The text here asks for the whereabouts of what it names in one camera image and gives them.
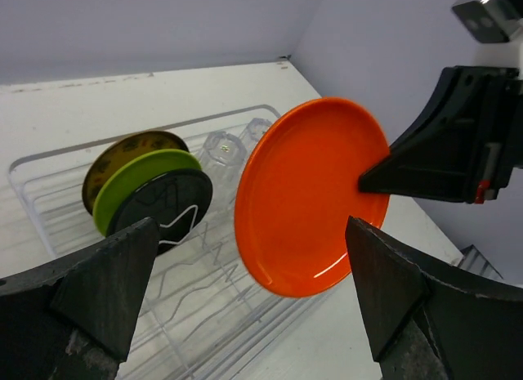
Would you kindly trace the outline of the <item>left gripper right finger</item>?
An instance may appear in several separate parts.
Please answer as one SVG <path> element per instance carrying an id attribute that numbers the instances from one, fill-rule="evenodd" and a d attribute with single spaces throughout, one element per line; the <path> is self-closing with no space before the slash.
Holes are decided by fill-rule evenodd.
<path id="1" fill-rule="evenodd" d="M 522 290 L 351 217 L 346 246 L 384 379 L 520 379 Z"/>

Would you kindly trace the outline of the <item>orange plate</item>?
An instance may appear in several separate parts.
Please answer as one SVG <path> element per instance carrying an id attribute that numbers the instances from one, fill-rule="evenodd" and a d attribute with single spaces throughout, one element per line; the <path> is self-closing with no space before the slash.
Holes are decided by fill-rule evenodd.
<path id="1" fill-rule="evenodd" d="M 389 198 L 358 188 L 389 147 L 377 120 L 340 97 L 284 114 L 255 146 L 235 200 L 235 239 L 248 273 L 283 297 L 322 293 L 351 273 L 351 217 L 384 222 Z"/>

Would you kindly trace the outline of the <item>yellow patterned plate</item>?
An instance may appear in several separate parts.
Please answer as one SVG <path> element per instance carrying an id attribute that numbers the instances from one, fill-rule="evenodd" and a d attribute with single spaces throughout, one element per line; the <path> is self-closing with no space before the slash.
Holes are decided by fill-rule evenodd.
<path id="1" fill-rule="evenodd" d="M 91 165 L 83 180 L 83 205 L 92 214 L 102 186 L 126 163 L 156 150 L 184 150 L 189 147 L 179 136 L 160 130 L 138 132 L 124 137 L 107 148 Z"/>

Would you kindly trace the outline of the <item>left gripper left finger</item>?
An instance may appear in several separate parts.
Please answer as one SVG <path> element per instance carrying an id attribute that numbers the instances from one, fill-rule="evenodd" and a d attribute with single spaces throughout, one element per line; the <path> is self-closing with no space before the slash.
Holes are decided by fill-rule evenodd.
<path id="1" fill-rule="evenodd" d="M 1 279 L 3 379 L 114 379 L 128 358 L 159 247 L 147 217 Z"/>

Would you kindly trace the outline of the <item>green plate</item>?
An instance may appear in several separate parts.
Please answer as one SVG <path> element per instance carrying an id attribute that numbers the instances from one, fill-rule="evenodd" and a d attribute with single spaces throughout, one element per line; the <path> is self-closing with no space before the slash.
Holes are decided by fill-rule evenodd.
<path id="1" fill-rule="evenodd" d="M 97 230 L 107 236 L 114 214 L 139 187 L 164 173 L 187 168 L 202 170 L 196 157 L 176 149 L 151 151 L 124 164 L 101 187 L 96 197 L 92 218 Z"/>

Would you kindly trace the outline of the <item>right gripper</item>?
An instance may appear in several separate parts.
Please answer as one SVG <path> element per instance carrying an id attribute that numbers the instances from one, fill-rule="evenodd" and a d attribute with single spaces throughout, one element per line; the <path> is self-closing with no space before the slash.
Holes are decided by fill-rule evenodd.
<path id="1" fill-rule="evenodd" d="M 494 184 L 503 137 L 520 98 L 515 68 L 446 67 L 444 102 L 429 102 L 390 148 L 363 173 L 365 193 L 451 203 L 482 203 Z"/>

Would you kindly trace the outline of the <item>black plate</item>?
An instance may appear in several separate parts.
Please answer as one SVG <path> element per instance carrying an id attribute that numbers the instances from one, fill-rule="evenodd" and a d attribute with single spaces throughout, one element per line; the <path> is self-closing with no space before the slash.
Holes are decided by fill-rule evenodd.
<path id="1" fill-rule="evenodd" d="M 113 233 L 145 218 L 158 226 L 162 255 L 181 244 L 203 220 L 212 201 L 209 176 L 198 169 L 182 168 L 166 172 L 134 190 L 111 218 L 107 233 Z"/>

